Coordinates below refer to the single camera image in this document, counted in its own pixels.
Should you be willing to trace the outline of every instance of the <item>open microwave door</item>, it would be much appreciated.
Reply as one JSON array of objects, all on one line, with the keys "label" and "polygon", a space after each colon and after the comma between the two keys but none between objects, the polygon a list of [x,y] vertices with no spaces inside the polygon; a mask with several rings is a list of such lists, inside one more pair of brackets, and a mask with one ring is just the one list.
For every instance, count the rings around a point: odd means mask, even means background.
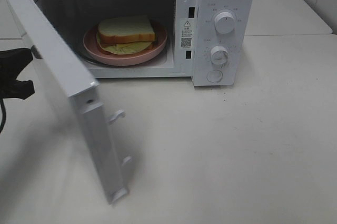
[{"label": "open microwave door", "polygon": [[64,128],[75,124],[91,152],[109,203],[127,194],[121,161],[117,157],[109,125],[97,93],[98,82],[54,30],[34,0],[7,0],[24,44],[33,53],[35,71]]}]

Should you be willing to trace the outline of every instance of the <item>warning label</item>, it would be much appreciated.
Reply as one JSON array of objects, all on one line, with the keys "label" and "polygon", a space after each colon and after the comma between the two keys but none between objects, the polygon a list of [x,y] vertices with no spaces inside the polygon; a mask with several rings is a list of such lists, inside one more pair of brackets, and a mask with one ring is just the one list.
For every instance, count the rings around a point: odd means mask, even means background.
[{"label": "warning label", "polygon": [[182,18],[180,19],[181,27],[181,48],[191,48],[194,33],[194,19]]}]

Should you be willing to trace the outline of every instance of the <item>power dial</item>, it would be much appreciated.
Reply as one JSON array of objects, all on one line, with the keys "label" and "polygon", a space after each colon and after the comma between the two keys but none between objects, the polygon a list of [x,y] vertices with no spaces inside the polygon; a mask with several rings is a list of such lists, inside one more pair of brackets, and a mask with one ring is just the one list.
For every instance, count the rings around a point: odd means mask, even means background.
[{"label": "power dial", "polygon": [[211,62],[215,65],[224,65],[228,61],[228,51],[223,46],[215,46],[211,49]]},{"label": "power dial", "polygon": [[218,13],[214,18],[215,29],[218,33],[226,34],[234,30],[236,17],[229,10]]}]

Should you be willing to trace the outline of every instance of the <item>power cord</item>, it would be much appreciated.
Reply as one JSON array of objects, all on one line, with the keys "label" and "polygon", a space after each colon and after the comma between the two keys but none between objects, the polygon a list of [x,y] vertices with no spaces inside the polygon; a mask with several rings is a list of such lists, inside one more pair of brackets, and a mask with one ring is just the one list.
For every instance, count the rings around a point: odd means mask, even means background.
[{"label": "power cord", "polygon": [[6,107],[3,99],[0,99],[0,106],[1,106],[1,124],[0,124],[0,133],[2,132],[5,123],[6,123]]}]

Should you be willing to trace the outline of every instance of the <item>cheese slice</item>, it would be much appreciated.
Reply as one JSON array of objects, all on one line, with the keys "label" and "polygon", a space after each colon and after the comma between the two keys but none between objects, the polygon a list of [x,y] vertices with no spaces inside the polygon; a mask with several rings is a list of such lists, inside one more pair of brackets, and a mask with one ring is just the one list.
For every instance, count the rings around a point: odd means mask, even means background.
[{"label": "cheese slice", "polygon": [[98,33],[96,34],[96,40],[97,44],[100,46],[101,49],[118,55],[135,54],[141,52],[145,50],[148,46],[150,46],[152,43],[152,41],[139,41],[124,44],[115,44],[110,46],[102,46],[101,39]]}]

